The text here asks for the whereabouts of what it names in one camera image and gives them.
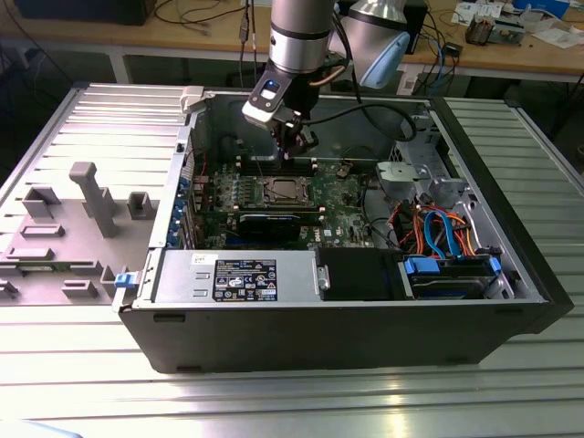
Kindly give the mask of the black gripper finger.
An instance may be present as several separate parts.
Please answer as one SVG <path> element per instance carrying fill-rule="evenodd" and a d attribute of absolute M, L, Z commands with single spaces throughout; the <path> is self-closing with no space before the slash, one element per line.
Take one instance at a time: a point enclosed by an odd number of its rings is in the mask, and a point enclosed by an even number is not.
<path fill-rule="evenodd" d="M 318 137 L 311 129 L 309 120 L 293 119 L 290 128 L 290 156 L 304 154 L 318 146 Z"/>
<path fill-rule="evenodd" d="M 294 121 L 276 120 L 272 127 L 272 137 L 276 143 L 277 158 L 287 159 L 288 150 L 296 145 L 296 123 Z"/>

